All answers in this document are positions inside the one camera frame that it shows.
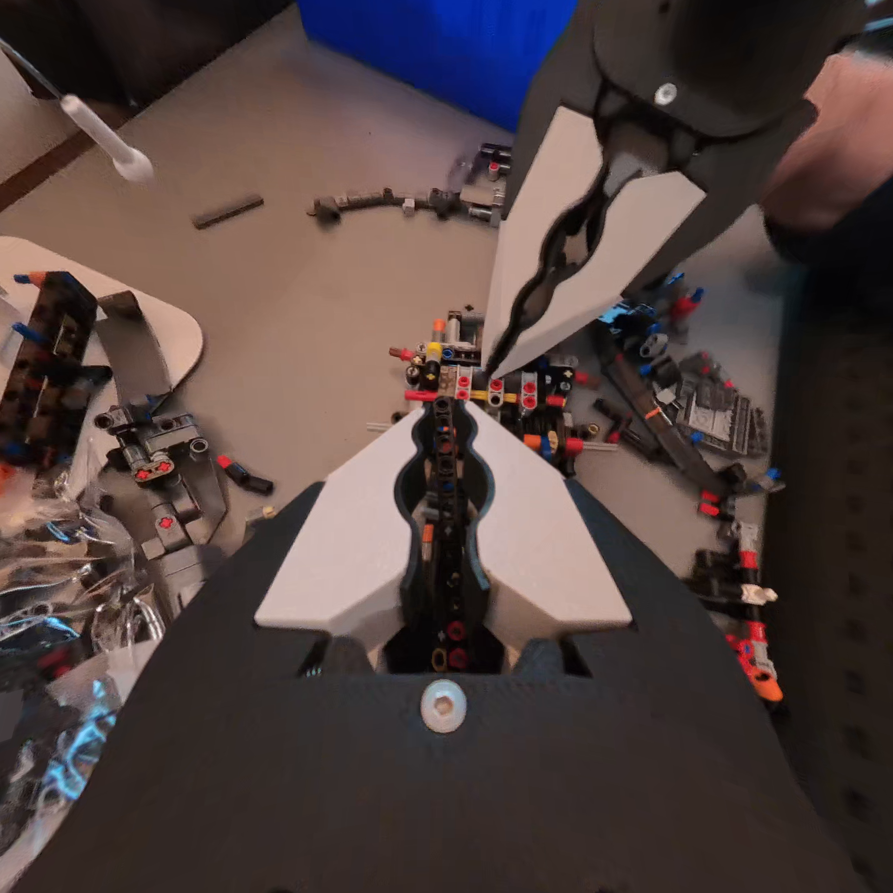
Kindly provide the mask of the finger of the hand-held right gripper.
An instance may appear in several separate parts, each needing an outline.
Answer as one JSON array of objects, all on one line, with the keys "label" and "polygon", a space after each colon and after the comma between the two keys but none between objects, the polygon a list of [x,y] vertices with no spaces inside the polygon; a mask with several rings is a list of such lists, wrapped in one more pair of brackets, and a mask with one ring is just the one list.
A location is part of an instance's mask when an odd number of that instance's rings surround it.
[{"label": "finger of the hand-held right gripper", "polygon": [[585,202],[601,168],[593,119],[559,106],[498,229],[483,335],[488,374],[501,376],[525,363],[511,356],[520,347],[523,307],[546,273],[548,240]]},{"label": "finger of the hand-held right gripper", "polygon": [[636,177],[616,194],[606,211],[601,238],[593,254],[553,289],[542,316],[523,329],[499,359],[491,356],[491,374],[505,375],[550,351],[615,305],[705,198],[706,193],[683,174]]}]

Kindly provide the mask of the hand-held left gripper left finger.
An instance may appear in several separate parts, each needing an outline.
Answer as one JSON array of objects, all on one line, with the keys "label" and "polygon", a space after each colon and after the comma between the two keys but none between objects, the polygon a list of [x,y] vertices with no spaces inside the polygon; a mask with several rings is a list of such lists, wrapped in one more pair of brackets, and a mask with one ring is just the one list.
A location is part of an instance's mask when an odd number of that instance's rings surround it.
[{"label": "hand-held left gripper left finger", "polygon": [[422,409],[409,412],[326,478],[255,612],[260,628],[350,637],[384,673],[382,649],[403,624],[413,530],[395,487],[417,454],[421,419]]}]

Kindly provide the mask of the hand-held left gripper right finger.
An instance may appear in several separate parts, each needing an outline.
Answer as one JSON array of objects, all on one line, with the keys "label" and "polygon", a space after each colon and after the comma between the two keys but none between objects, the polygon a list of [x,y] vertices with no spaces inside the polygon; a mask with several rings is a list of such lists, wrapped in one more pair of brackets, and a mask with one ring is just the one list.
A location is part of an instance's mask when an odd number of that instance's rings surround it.
[{"label": "hand-held left gripper right finger", "polygon": [[506,665],[531,640],[631,627],[631,610],[567,480],[483,410],[467,413],[486,479],[476,530],[491,584],[485,624],[506,648]]}]

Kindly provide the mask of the lego car chassis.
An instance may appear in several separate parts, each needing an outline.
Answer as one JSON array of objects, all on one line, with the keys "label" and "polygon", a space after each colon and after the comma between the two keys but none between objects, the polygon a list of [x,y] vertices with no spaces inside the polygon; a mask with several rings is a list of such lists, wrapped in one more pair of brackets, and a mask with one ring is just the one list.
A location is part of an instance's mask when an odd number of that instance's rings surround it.
[{"label": "lego car chassis", "polygon": [[538,457],[537,471],[548,466],[568,480],[598,432],[573,424],[568,398],[575,385],[597,382],[577,370],[576,357],[561,354],[542,354],[519,372],[492,377],[480,363],[483,325],[483,315],[467,306],[435,320],[428,341],[388,350],[404,365],[406,401],[431,407],[423,458],[403,491],[419,548],[407,618],[382,650],[391,673],[498,673],[529,640],[550,636],[523,631],[524,619],[509,620],[507,631],[492,629],[497,583],[482,582],[472,566],[480,550],[469,546],[486,475],[476,458],[466,458],[468,430],[454,424],[465,421],[459,405],[478,408]]}]

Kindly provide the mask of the long black curved lego assembly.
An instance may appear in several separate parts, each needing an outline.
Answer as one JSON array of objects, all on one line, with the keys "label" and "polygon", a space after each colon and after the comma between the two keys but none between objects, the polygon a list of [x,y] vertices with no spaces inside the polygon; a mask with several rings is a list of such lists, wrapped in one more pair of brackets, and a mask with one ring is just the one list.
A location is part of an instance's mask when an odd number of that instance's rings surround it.
[{"label": "long black curved lego assembly", "polygon": [[699,492],[702,489],[717,494],[735,491],[739,497],[744,497],[782,491],[786,484],[780,470],[769,467],[762,473],[753,474],[742,464],[743,460],[764,459],[768,453],[757,458],[722,455],[696,446],[676,427],[673,403],[681,377],[679,364],[692,353],[681,359],[675,358],[671,352],[675,342],[669,340],[666,352],[655,361],[642,359],[640,345],[654,332],[664,332],[654,307],[632,306],[625,301],[612,307],[588,328],[601,374],[633,414],[632,429],[646,441],[660,446],[664,454],[661,463],[675,468]]}]

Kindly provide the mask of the dark grey curved lego panel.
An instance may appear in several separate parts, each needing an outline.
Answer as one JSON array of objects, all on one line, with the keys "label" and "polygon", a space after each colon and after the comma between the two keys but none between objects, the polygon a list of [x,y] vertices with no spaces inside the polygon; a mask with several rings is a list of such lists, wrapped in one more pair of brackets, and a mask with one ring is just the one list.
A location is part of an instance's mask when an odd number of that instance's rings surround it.
[{"label": "dark grey curved lego panel", "polygon": [[95,334],[113,373],[118,403],[154,413],[173,391],[161,346],[137,297],[117,292],[97,300]]}]

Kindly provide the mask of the person's right forearm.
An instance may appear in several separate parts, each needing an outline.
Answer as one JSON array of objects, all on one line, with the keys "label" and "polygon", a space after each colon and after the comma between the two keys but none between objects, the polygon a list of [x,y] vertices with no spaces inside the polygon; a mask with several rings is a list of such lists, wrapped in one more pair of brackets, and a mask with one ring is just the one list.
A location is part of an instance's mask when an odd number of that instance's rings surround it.
[{"label": "person's right forearm", "polygon": [[813,307],[891,322],[891,178],[831,229],[806,232],[770,218],[765,229],[780,256],[803,269],[805,295]]}]

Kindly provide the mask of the grey black lego fender assembly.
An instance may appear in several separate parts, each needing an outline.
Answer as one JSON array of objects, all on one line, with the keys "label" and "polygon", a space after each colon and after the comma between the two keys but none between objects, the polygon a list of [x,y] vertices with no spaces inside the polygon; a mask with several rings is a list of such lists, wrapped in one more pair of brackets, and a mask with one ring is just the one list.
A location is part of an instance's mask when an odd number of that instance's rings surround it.
[{"label": "grey black lego fender assembly", "polygon": [[441,220],[469,220],[498,229],[512,166],[511,145],[482,142],[465,148],[450,164],[446,185],[430,190],[430,209]]}]

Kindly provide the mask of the black lego connector red axle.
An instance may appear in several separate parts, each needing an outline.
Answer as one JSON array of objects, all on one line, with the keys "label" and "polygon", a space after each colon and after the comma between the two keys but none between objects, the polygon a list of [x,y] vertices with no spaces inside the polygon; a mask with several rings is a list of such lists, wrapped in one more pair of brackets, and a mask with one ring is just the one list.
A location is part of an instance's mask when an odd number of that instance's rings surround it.
[{"label": "black lego connector red axle", "polygon": [[219,453],[216,456],[216,464],[236,486],[245,492],[262,497],[269,497],[273,494],[275,484],[271,480],[255,475],[228,455]]}]

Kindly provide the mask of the long black lego connector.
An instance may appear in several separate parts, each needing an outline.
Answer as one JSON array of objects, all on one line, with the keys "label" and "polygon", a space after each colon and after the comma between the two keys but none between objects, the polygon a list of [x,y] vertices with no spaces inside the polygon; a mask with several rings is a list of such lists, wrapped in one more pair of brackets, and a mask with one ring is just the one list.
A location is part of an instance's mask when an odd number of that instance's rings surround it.
[{"label": "long black lego connector", "polygon": [[604,396],[598,396],[594,401],[593,408],[611,423],[606,434],[607,443],[617,445],[623,443],[648,462],[664,461],[661,447],[651,441],[646,441],[642,435],[632,429],[633,414],[628,407]]}]

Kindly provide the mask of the black lego axle assembly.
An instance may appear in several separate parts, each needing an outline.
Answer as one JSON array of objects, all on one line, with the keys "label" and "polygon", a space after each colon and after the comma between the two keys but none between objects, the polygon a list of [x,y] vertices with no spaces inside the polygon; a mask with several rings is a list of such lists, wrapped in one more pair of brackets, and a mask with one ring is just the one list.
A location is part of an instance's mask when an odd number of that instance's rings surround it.
[{"label": "black lego axle assembly", "polygon": [[709,611],[760,621],[761,610],[778,601],[777,592],[762,581],[761,526],[734,521],[722,532],[725,550],[698,550],[683,582]]}]

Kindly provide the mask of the grey lego assembly red axles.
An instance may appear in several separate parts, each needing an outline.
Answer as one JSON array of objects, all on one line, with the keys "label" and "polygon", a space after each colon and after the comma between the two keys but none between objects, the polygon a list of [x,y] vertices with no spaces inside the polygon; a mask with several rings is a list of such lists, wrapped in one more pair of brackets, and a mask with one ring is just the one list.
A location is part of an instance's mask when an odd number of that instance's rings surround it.
[{"label": "grey lego assembly red axles", "polygon": [[93,425],[116,441],[108,463],[140,491],[149,525],[141,551],[178,614],[221,561],[213,539],[229,505],[210,443],[191,413],[126,404],[98,413]]}]

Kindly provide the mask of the small blue red lego piece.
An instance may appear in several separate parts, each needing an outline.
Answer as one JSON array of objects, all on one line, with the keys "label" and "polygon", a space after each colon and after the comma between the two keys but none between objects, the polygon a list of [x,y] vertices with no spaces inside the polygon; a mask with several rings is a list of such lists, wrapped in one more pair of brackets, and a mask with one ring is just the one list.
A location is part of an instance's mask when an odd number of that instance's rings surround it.
[{"label": "small blue red lego piece", "polygon": [[769,654],[765,624],[760,620],[731,620],[725,639],[757,698],[768,706],[780,705],[784,694]]}]

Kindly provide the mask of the clear bag of lego parts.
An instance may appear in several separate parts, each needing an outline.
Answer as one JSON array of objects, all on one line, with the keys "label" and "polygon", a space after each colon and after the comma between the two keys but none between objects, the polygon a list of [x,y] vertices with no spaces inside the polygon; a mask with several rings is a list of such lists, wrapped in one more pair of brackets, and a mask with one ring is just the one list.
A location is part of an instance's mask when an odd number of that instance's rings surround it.
[{"label": "clear bag of lego parts", "polygon": [[165,632],[112,496],[69,476],[2,463],[2,891],[84,792]]}]

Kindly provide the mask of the dark grey flat lego tile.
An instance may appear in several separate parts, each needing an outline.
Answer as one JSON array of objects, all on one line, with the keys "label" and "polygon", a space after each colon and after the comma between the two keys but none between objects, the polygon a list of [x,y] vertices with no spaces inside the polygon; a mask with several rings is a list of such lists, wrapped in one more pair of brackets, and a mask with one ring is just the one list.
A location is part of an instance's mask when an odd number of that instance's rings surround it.
[{"label": "dark grey flat lego tile", "polygon": [[210,211],[205,211],[194,215],[191,223],[194,229],[204,231],[219,226],[224,222],[233,220],[252,211],[258,210],[264,206],[262,195],[247,195],[239,200],[229,202],[223,207],[218,207]]}]

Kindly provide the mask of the person's right hand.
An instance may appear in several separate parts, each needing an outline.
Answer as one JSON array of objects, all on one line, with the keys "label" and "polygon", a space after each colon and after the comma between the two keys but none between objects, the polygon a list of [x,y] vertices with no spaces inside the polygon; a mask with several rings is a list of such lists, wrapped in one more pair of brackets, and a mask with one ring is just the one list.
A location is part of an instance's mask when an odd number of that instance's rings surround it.
[{"label": "person's right hand", "polygon": [[892,62],[830,56],[809,87],[814,123],[791,145],[765,188],[766,218],[798,232],[832,229],[892,173]]}]

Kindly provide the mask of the blue plastic bin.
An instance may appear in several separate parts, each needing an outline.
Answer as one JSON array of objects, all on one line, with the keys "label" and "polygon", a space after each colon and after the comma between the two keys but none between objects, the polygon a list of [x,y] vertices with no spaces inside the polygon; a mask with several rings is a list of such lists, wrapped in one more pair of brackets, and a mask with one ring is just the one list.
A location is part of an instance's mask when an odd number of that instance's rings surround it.
[{"label": "blue plastic bin", "polygon": [[298,1],[309,39],[508,131],[575,1]]}]

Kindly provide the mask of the white lamp base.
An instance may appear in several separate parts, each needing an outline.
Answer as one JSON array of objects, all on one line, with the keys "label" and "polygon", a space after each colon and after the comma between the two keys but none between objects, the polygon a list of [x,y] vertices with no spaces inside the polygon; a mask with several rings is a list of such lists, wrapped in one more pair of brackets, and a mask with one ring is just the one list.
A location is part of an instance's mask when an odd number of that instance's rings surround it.
[{"label": "white lamp base", "polygon": [[12,324],[15,321],[26,322],[29,319],[38,296],[38,290],[34,286],[17,283],[14,276],[32,272],[71,273],[96,298],[124,291],[132,292],[159,344],[172,385],[182,384],[198,363],[204,348],[204,334],[198,322],[189,313],[136,286],[54,253],[36,243],[17,237],[2,236],[3,384],[6,383],[13,368],[14,352],[23,342],[21,336],[13,333]]}]

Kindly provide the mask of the grey square lego frame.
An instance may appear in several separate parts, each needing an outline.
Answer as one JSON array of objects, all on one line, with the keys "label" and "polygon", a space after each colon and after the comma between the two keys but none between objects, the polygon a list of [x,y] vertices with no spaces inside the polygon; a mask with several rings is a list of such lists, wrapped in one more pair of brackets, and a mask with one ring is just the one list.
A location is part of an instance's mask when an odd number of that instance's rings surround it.
[{"label": "grey square lego frame", "polygon": [[708,352],[679,364],[674,423],[696,446],[736,458],[760,458],[769,449],[765,414],[731,381]]}]

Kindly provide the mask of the black lego frame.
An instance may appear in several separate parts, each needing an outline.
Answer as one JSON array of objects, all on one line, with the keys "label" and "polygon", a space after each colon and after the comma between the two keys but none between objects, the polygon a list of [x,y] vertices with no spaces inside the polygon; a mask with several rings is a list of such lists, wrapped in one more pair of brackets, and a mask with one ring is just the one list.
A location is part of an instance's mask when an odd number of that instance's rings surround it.
[{"label": "black lego frame", "polygon": [[37,301],[21,336],[1,402],[1,459],[14,468],[47,471],[73,459],[93,398],[113,377],[106,364],[85,362],[98,302],[71,273],[18,276],[35,284]]}]

